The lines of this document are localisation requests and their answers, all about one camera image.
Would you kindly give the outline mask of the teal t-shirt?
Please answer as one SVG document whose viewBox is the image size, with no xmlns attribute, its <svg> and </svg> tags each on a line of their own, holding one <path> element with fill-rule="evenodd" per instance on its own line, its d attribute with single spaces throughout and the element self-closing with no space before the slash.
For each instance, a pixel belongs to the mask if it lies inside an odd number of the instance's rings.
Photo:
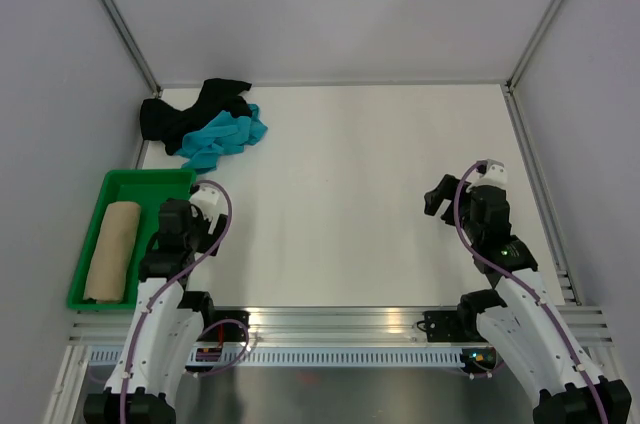
<svg viewBox="0 0 640 424">
<path fill-rule="evenodd" d="M 197 174 L 215 171 L 223 156 L 244 152 L 246 146 L 254 146 L 262 140 L 268 127 L 261 121 L 260 107 L 249 104 L 249 115 L 233 117 L 229 111 L 221 111 L 200 130 L 187 133 L 176 154 L 186 161 L 183 169 L 193 169 Z"/>
</svg>

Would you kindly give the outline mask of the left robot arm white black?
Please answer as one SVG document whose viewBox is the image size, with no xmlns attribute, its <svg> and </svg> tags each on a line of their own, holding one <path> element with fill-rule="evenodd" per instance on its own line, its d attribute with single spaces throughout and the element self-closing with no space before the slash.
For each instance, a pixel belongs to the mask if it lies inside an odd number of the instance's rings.
<svg viewBox="0 0 640 424">
<path fill-rule="evenodd" d="M 125 345 L 99 393 L 86 397 L 88 423 L 173 423 L 175 398 L 196 340 L 212 337 L 218 316 L 210 294 L 191 291 L 194 262 L 214 255 L 229 228 L 221 194 L 197 186 L 158 212 L 138 266 L 137 303 Z"/>
</svg>

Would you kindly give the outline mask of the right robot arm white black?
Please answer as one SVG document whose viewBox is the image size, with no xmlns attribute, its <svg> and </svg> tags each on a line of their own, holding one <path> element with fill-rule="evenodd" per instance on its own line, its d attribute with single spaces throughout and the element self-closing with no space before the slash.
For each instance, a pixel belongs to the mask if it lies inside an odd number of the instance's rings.
<svg viewBox="0 0 640 424">
<path fill-rule="evenodd" d="M 490 284 L 460 298 L 457 328 L 497 352 L 531 400 L 534 422 L 626 422 L 629 389 L 604 375 L 550 301 L 533 254 L 512 232 L 504 187 L 446 174 L 424 200 L 430 216 L 447 207 L 442 220 Z"/>
</svg>

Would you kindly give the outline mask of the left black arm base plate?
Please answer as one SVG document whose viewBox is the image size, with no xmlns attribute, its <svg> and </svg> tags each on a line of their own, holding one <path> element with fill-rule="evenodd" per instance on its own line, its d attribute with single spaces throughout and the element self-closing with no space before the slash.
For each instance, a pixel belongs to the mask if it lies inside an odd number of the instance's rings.
<svg viewBox="0 0 640 424">
<path fill-rule="evenodd" d="M 250 329 L 249 318 L 250 313 L 246 310 L 216 310 L 199 340 L 209 345 L 243 342 L 246 336 L 242 327 Z"/>
</svg>

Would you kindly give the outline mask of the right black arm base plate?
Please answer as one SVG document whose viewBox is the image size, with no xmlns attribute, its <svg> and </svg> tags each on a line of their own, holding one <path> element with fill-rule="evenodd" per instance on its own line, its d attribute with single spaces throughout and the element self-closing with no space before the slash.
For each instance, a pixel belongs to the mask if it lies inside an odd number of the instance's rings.
<svg viewBox="0 0 640 424">
<path fill-rule="evenodd" d="M 422 327 L 430 343 L 486 343 L 475 331 L 468 331 L 453 309 L 423 312 Z"/>
</svg>

